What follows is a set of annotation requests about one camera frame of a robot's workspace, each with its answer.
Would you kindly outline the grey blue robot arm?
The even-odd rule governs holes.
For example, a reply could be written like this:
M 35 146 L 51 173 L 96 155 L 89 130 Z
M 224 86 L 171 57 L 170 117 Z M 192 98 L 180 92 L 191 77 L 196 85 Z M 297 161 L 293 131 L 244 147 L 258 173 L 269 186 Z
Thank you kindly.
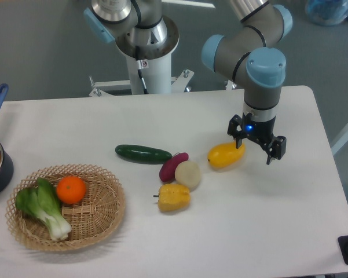
M 201 52 L 203 64 L 244 89 L 241 115 L 228 125 L 236 148 L 258 144 L 268 161 L 281 159 L 287 140 L 273 133 L 285 80 L 286 59 L 275 48 L 292 28 L 292 16 L 269 1 L 232 1 L 242 24 L 234 37 L 213 35 Z M 179 43 L 176 24 L 161 1 L 92 1 L 83 12 L 90 29 L 125 56 L 133 94 L 171 93 L 171 55 Z

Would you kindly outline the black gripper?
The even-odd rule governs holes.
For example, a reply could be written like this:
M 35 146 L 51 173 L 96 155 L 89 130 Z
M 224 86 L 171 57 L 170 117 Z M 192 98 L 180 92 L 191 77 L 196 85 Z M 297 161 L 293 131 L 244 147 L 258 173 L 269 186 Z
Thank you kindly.
M 267 153 L 266 164 L 273 160 L 281 160 L 286 152 L 287 138 L 274 136 L 273 129 L 276 117 L 266 122 L 257 122 L 252 119 L 252 114 L 234 115 L 228 124 L 227 134 L 235 141 L 236 149 L 242 146 L 243 139 L 255 142 Z

